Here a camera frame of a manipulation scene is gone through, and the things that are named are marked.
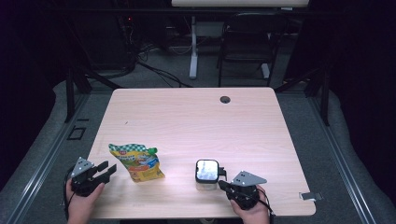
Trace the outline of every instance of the black mount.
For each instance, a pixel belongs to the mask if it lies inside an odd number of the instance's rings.
[[[89,196],[100,183],[108,183],[110,176],[117,171],[117,164],[110,167],[105,173],[93,177],[97,172],[101,172],[108,167],[108,161],[94,166],[92,162],[79,158],[71,174],[72,190],[78,195]]]
[[[230,184],[220,180],[219,187],[226,192],[229,200],[234,200],[241,209],[248,210],[260,199],[256,185],[266,182],[264,178],[241,171]]]

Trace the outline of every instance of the chip bag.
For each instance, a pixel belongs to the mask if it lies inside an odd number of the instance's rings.
[[[143,145],[108,145],[110,153],[121,161],[134,182],[165,177],[160,170],[160,161],[155,153],[156,147],[146,149]]]

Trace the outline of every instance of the round hole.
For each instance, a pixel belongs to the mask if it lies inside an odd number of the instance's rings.
[[[228,96],[221,96],[221,97],[220,97],[220,101],[221,101],[222,103],[224,103],[224,104],[228,104],[228,103],[231,102],[231,99],[230,99],[230,97],[228,97]]]

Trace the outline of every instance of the desk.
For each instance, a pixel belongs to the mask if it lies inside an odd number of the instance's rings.
[[[309,0],[172,0],[173,7],[307,7]],[[196,48],[196,20],[191,19],[191,64],[190,78],[197,78],[198,53]],[[269,74],[267,64],[263,75]]]
[[[134,183],[110,143],[158,148],[165,178]],[[316,211],[299,198],[309,188],[272,89],[129,89],[114,91],[88,158],[118,166],[93,218],[236,217],[224,191],[196,189],[201,159],[217,160],[229,180],[241,170],[266,178],[277,216]]]

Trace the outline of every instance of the black curtain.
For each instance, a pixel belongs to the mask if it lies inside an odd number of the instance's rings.
[[[331,70],[351,143],[375,183],[396,203],[395,1],[310,1],[310,10],[345,11],[342,20],[305,20],[286,78],[321,66],[343,29]]]
[[[2,1],[0,13],[0,189],[46,123],[65,79],[67,40],[35,1]]]

